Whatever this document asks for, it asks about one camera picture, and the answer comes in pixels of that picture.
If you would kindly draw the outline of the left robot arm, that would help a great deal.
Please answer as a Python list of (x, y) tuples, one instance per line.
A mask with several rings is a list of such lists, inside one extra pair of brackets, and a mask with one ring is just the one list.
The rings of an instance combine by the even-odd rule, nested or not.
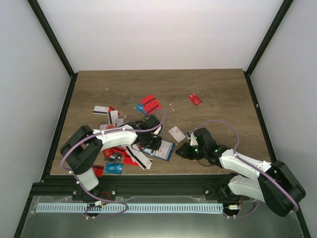
[(162, 122), (154, 114), (106, 130), (81, 126), (60, 149), (63, 156), (61, 167), (74, 173), (88, 199), (96, 200), (100, 197), (101, 187), (93, 171), (93, 164), (99, 153), (109, 148), (133, 144), (157, 150), (162, 142), (159, 136), (161, 130)]

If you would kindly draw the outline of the blue leather card holder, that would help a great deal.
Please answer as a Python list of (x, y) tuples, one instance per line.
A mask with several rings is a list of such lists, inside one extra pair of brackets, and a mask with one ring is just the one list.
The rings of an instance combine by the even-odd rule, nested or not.
[(163, 140), (161, 142), (159, 149), (157, 150), (144, 149), (143, 152), (168, 162), (170, 161), (174, 148), (175, 148), (175, 143)]

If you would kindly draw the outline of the black VIP card bottom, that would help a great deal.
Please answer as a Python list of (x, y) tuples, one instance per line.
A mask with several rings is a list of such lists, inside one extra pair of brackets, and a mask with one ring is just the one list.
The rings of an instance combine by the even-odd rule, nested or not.
[(104, 160), (107, 162), (121, 163), (121, 157), (122, 157), (121, 153), (114, 153), (112, 155), (105, 154)]

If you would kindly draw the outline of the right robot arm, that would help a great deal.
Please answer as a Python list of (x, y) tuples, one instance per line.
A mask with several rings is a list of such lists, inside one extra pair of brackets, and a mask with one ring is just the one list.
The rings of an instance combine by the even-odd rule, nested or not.
[(259, 161), (238, 153), (235, 149), (217, 144), (206, 128), (189, 134), (176, 154), (181, 158), (199, 161), (206, 159), (211, 166), (232, 170), (230, 179), (220, 187), (220, 194), (230, 200), (236, 195), (261, 201), (276, 215), (285, 217), (297, 210), (306, 191), (288, 166)]

